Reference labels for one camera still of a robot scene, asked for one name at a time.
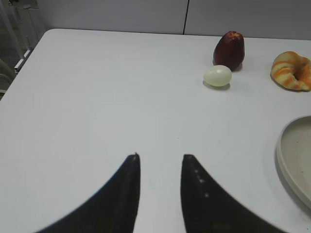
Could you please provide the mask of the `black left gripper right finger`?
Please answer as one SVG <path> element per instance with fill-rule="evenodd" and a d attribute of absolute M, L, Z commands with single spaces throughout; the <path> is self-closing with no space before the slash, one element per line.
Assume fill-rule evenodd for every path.
<path fill-rule="evenodd" d="M 181 208 L 188 233 L 280 233 L 228 194 L 194 155 L 181 168 Z"/>

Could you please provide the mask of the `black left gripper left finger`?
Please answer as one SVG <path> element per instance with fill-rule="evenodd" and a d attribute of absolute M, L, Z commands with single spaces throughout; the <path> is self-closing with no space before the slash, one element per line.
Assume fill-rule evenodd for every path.
<path fill-rule="evenodd" d="M 131 233 L 140 197 L 140 158 L 126 157 L 109 181 L 67 216 L 43 233 Z"/>

